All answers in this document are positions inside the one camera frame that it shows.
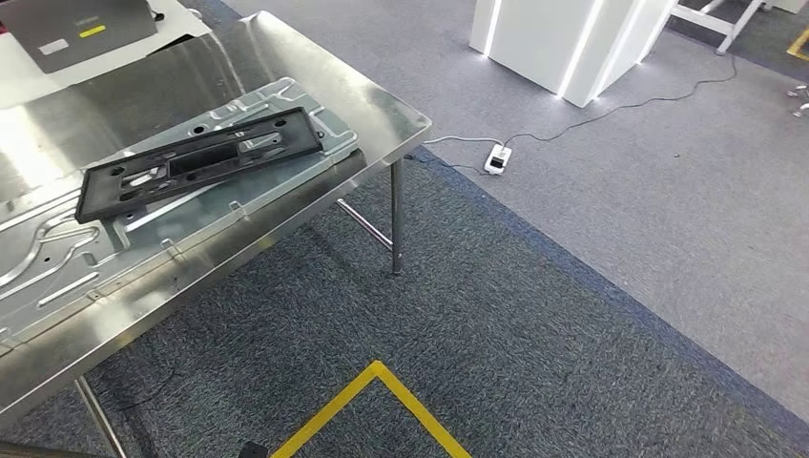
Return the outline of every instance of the carpet floor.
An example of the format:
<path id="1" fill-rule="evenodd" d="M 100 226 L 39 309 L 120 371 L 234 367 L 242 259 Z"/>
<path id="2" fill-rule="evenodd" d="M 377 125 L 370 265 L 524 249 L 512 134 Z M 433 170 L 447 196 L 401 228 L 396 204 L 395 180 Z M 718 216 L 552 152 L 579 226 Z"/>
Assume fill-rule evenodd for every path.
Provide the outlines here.
<path id="1" fill-rule="evenodd" d="M 416 159 L 402 277 L 332 208 L 88 374 L 131 456 L 276 449 L 375 359 L 473 456 L 809 450 L 797 417 L 435 156 Z M 389 229 L 387 176 L 349 201 Z M 75 405 L 66 389 L 0 436 L 103 451 L 84 416 L 57 410 Z M 446 454 L 375 383 L 298 456 Z"/>
<path id="2" fill-rule="evenodd" d="M 733 74 L 730 56 L 664 32 L 642 65 L 578 109 L 469 48 L 475 0 L 225 2 L 275 14 L 428 115 L 435 137 L 547 138 Z M 809 129 L 790 113 L 796 80 L 736 63 L 738 77 L 688 99 L 553 142 L 518 138 L 501 177 L 461 171 L 809 421 Z M 490 145 L 430 149 L 480 168 Z"/>

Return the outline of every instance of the white label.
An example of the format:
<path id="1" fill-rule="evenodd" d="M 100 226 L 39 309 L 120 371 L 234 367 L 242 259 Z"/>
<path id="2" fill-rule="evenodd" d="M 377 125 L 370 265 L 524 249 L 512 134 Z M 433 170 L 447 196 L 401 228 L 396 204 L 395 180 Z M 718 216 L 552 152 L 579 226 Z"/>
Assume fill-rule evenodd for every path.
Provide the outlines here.
<path id="1" fill-rule="evenodd" d="M 48 55 L 48 54 L 53 54 L 54 52 L 57 52 L 57 51 L 62 51 L 67 47 L 68 47 L 68 42 L 65 41 L 64 38 L 59 38 L 58 40 L 56 40 L 56 41 L 54 41 L 52 43 L 48 43 L 45 46 L 40 46 L 39 51 L 41 51 L 45 55 Z"/>

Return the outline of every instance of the power strip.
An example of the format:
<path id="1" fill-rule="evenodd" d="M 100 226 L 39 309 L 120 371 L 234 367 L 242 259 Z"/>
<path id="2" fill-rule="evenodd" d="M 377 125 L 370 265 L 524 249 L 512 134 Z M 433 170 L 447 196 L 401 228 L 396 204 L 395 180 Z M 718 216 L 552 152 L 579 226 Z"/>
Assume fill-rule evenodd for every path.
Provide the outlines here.
<path id="1" fill-rule="evenodd" d="M 494 148 L 491 149 L 491 153 L 488 155 L 488 159 L 486 159 L 483 170 L 487 171 L 490 175 L 502 175 L 506 170 L 509 157 L 511 157 L 511 148 L 506 148 L 499 144 L 494 145 Z"/>

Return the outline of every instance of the yellow floor tape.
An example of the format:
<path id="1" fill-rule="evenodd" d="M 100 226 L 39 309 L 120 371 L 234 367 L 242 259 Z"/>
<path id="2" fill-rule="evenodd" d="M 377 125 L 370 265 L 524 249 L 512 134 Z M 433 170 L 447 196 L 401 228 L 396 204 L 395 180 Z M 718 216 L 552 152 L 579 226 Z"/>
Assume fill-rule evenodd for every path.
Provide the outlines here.
<path id="1" fill-rule="evenodd" d="M 800 51 L 801 49 L 803 49 L 803 45 L 806 43 L 807 40 L 809 40 L 809 28 L 803 31 L 803 33 L 798 37 L 798 39 L 795 40 L 795 43 L 793 43 L 792 46 L 790 46 L 789 49 L 786 50 L 787 53 L 792 54 L 793 56 L 799 59 L 809 60 L 809 55 L 806 55 Z"/>
<path id="2" fill-rule="evenodd" d="M 458 444 L 449 432 L 438 423 L 422 403 L 413 396 L 399 379 L 393 375 L 387 367 L 380 361 L 374 361 L 351 381 L 348 386 L 342 389 L 334 399 L 325 405 L 306 425 L 289 438 L 270 458 L 291 458 L 309 439 L 312 438 L 325 424 L 327 424 L 337 412 L 348 405 L 360 391 L 363 390 L 374 379 L 380 379 L 387 386 L 387 389 L 404 404 L 407 409 L 422 423 L 427 432 L 446 450 L 452 458 L 471 458 L 471 455 Z"/>

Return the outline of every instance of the laptop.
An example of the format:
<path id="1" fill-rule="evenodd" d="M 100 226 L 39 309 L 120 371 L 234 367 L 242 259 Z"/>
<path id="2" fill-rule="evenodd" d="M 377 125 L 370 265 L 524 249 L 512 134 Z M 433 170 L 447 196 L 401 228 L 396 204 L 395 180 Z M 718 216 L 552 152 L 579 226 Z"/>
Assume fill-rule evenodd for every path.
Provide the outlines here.
<path id="1" fill-rule="evenodd" d="M 0 23 L 44 73 L 157 33 L 146 0 L 0 1 Z"/>

